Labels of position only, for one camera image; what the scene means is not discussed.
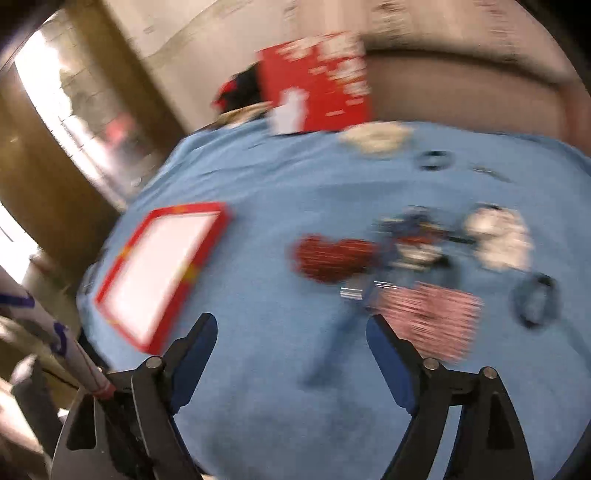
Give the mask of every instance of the white fluffy object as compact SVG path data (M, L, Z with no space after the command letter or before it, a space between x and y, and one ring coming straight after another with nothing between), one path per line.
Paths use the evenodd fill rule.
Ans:
M340 139L363 153L383 154L399 149L412 133L411 127L399 122L367 122L345 129Z
M490 270L529 270L533 245L516 210L481 208L465 222L466 233L478 242L475 255Z

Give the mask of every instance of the pink square cloth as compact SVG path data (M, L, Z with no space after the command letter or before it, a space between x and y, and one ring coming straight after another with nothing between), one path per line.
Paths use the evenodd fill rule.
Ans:
M382 288L376 308L423 358L457 362L469 351L480 306L480 299L469 293L418 283L415 288Z

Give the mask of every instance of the dark oval ring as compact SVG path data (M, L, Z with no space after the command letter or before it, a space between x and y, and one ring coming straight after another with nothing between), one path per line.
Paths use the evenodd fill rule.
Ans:
M453 155L446 150L428 150L419 154L416 161L422 170L443 170L451 166Z

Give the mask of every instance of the metal screw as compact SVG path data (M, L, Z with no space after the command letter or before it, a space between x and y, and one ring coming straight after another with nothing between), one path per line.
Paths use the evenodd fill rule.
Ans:
M496 376L498 375L496 373L496 370L492 367L484 367L484 369L482 369L482 373L484 373L484 376L486 378L490 379L496 378Z
M146 360L146 367L149 369L160 368L162 365L162 359L159 356L151 356Z
M437 370L439 368L439 361L435 358L426 358L423 360L423 366L427 370Z

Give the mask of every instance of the red framed whiteboard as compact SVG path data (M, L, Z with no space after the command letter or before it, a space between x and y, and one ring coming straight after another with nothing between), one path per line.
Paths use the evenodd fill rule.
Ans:
M131 345L158 355L229 222L224 203L150 212L119 253L95 305Z

